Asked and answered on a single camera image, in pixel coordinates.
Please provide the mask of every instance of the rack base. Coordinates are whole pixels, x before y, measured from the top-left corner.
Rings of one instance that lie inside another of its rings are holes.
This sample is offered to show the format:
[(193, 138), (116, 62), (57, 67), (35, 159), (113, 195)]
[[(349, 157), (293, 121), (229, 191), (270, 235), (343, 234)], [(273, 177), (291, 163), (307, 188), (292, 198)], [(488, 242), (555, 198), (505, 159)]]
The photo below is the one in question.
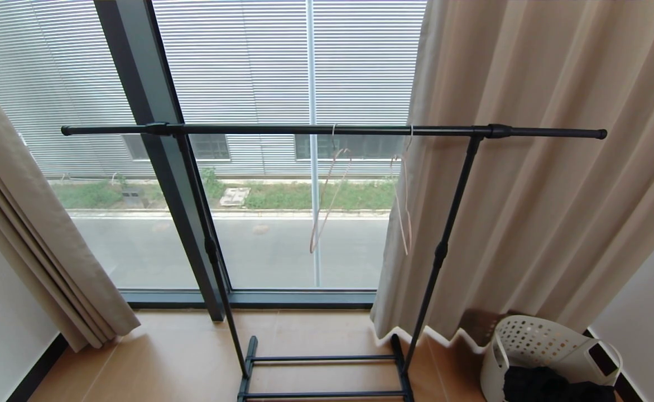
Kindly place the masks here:
[[(258, 338), (252, 336), (248, 344), (248, 356), (245, 358), (247, 376), (243, 376), (238, 392), (238, 402), (247, 402), (254, 399), (347, 399), (347, 398), (383, 398), (396, 397), (404, 402), (414, 402), (411, 382), (408, 372), (404, 370), (404, 354), (401, 351), (399, 336), (391, 335), (391, 355), (365, 355), (365, 356), (256, 356), (258, 351)], [(401, 391), (354, 391), (354, 392), (294, 392), (294, 393), (254, 393), (248, 392), (250, 380), (253, 376), (253, 367), (259, 363), (289, 364), (291, 362), (320, 362), (320, 361), (379, 361), (393, 360), (399, 373)]]

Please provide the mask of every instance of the tile floor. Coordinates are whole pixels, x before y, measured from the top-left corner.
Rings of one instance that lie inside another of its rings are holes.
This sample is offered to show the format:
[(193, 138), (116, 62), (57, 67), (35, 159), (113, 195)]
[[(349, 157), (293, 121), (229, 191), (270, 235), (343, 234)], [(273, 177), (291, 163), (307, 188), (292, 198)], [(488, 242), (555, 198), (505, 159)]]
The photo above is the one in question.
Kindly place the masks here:
[[(31, 401), (235, 401), (241, 376), (226, 323), (214, 325), (198, 311), (141, 311), (138, 317), (143, 325), (102, 349), (66, 351)], [(258, 356), (391, 353), (365, 311), (239, 310), (235, 321), (243, 353), (251, 335), (258, 336)], [(409, 369), (416, 401), (483, 402), (480, 355), (467, 341), (456, 336), (443, 346), (428, 333), (422, 339)], [(398, 388), (396, 367), (382, 362), (256, 366), (250, 391)]]

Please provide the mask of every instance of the clothes rack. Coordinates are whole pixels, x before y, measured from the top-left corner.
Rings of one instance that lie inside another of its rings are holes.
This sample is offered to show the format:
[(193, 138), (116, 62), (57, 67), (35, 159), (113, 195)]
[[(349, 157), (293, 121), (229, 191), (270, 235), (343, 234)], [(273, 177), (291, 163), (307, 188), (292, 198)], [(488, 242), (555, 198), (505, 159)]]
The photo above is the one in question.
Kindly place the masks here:
[[(424, 326), (426, 312), (434, 294), (434, 286), (439, 277), (439, 271), (444, 264), (445, 257), (449, 251), (449, 237), (454, 228), (456, 215), (459, 211), (460, 201), (467, 185), (470, 168), (478, 152), (478, 146), (484, 139), (500, 139), (504, 137), (575, 137), (595, 138), (602, 140), (607, 136), (606, 130), (572, 130), (572, 129), (551, 129), (551, 128), (516, 128), (506, 125), (486, 126), (348, 126), (338, 125), (185, 125), (155, 122), (148, 125), (135, 126), (110, 126), (110, 127), (75, 127), (62, 126), (61, 132), (64, 135), (97, 135), (97, 134), (128, 134), (147, 133), (159, 136), (171, 136), (177, 140), (181, 158), (189, 173), (191, 192), (198, 206), (200, 226), (203, 230), (205, 252), (208, 254), (217, 281), (220, 301), (225, 308), (225, 318), (228, 321), (230, 335), (233, 339), (233, 346), (238, 357), (242, 372), (242, 381), (238, 390), (238, 402), (254, 399), (348, 399), (367, 397), (401, 397), (405, 402), (414, 402), (411, 383), (409, 382), (408, 369), (413, 359), (416, 342)], [(406, 357), (401, 350), (401, 344), (396, 334), (391, 336), (391, 347), (393, 353), (390, 355), (365, 355), (365, 356), (257, 356), (258, 338), (252, 336), (248, 344), (248, 351), (243, 358), (243, 351), (238, 332), (235, 328), (233, 313), (228, 302), (228, 293), (225, 289), (220, 265), (219, 254), (215, 240), (210, 236), (210, 209), (205, 198), (205, 190), (201, 185), (199, 169), (195, 162), (191, 142), (187, 135), (201, 134), (307, 134), (307, 135), (416, 135), (416, 136), (437, 136), (437, 137), (469, 137), (467, 152), (463, 160), (459, 181), (456, 184), (454, 199), (451, 201), (449, 216), (446, 219), (444, 234), (434, 251), (434, 263), (432, 263), (429, 282), (427, 282), (424, 297), (419, 308), (419, 315), (413, 331), (411, 343)], [(345, 392), (300, 392), (300, 393), (250, 393), (250, 381), (253, 367), (260, 363), (296, 363), (296, 362), (334, 362), (334, 361), (380, 361), (391, 360), (396, 364), (399, 374), (401, 390), (399, 391), (345, 391)]]

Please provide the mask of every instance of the wire hanger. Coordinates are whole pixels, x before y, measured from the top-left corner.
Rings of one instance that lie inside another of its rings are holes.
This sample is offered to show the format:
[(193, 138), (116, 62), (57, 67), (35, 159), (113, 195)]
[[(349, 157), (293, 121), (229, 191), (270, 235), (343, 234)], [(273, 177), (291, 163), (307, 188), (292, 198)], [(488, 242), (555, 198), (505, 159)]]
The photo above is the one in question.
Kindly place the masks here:
[(401, 217), (401, 203), (399, 202), (399, 191), (396, 188), (396, 181), (394, 178), (394, 173), (392, 170), (393, 163), (399, 159), (398, 155), (394, 155), (389, 162), (389, 176), (391, 178), (391, 183), (394, 186), (394, 196), (396, 198), (396, 212), (399, 216), (399, 229), (401, 230), (401, 241), (404, 244), (404, 252), (406, 255), (409, 255), (413, 247), (412, 243), (412, 232), (411, 232), (411, 213), (409, 213), (409, 175), (406, 174), (406, 158), (409, 152), (409, 146), (411, 146), (411, 140), (414, 137), (414, 125), (411, 125), (411, 134), (409, 135), (409, 141), (406, 143), (404, 153), (401, 155), (401, 171), (404, 177), (404, 210), (406, 211), (406, 226), (408, 234), (408, 244), (406, 241), (406, 235), (404, 234), (404, 223), (403, 218)]
[[(322, 187), (322, 190), (320, 191), (320, 206), (322, 206), (322, 199), (324, 198), (325, 190), (327, 189), (327, 184), (329, 184), (329, 180), (332, 177), (332, 169), (334, 168), (335, 163), (337, 162), (337, 157), (342, 154), (347, 154), (350, 152), (349, 148), (341, 148), (340, 150), (337, 150), (337, 145), (334, 142), (334, 132), (337, 129), (337, 123), (332, 125), (332, 163), (329, 165), (329, 171), (327, 171), (327, 179), (325, 180), (325, 184)], [(310, 254), (315, 252), (315, 249), (317, 248), (317, 244), (320, 241), (320, 237), (322, 237), (322, 232), (324, 232), (325, 229), (325, 224), (327, 224), (327, 218), (329, 217), (330, 212), (332, 212), (332, 206), (334, 205), (335, 199), (337, 199), (337, 194), (339, 193), (340, 188), (342, 188), (342, 184), (344, 183), (344, 179), (347, 176), (347, 173), (349, 172), (349, 168), (352, 167), (352, 156), (349, 157), (349, 163), (347, 163), (347, 168), (344, 170), (344, 173), (342, 174), (342, 180), (339, 182), (337, 185), (337, 189), (334, 191), (334, 195), (332, 196), (332, 201), (329, 203), (329, 208), (327, 208), (327, 214), (325, 214), (325, 219), (322, 221), (322, 226), (320, 227), (320, 231), (317, 231), (317, 222), (319, 221), (319, 214), (320, 214), (320, 209), (317, 209), (317, 219), (314, 219), (312, 221), (312, 234), (310, 235)]]

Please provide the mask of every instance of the laundry basket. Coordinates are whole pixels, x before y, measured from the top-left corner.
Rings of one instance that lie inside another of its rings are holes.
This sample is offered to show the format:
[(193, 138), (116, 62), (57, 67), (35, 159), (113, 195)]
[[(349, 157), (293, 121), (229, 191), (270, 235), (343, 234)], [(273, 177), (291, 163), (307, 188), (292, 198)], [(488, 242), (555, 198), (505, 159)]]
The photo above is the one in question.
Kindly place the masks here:
[(622, 358), (617, 349), (607, 345), (617, 355), (617, 369), (605, 376), (588, 353), (598, 343), (604, 342), (541, 318), (527, 315), (503, 318), (485, 349), (480, 389), (487, 402), (503, 402), (503, 384), (510, 366), (548, 366), (570, 382), (591, 381), (613, 386), (620, 374)]

